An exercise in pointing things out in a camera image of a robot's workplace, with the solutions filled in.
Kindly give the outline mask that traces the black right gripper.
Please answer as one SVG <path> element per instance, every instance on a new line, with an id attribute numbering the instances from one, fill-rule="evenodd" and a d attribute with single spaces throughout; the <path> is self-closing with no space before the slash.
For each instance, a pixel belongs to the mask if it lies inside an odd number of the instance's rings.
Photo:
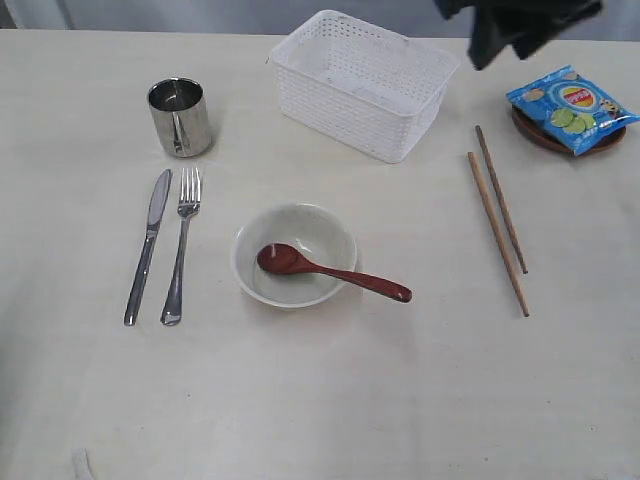
<path id="1" fill-rule="evenodd" d="M 520 60 L 525 60 L 580 22 L 597 16 L 602 1 L 543 0 L 437 0 L 445 19 L 464 8 L 474 8 L 468 56 L 475 70 L 488 67 L 511 43 Z M 527 12 L 513 25 L 515 12 Z"/>

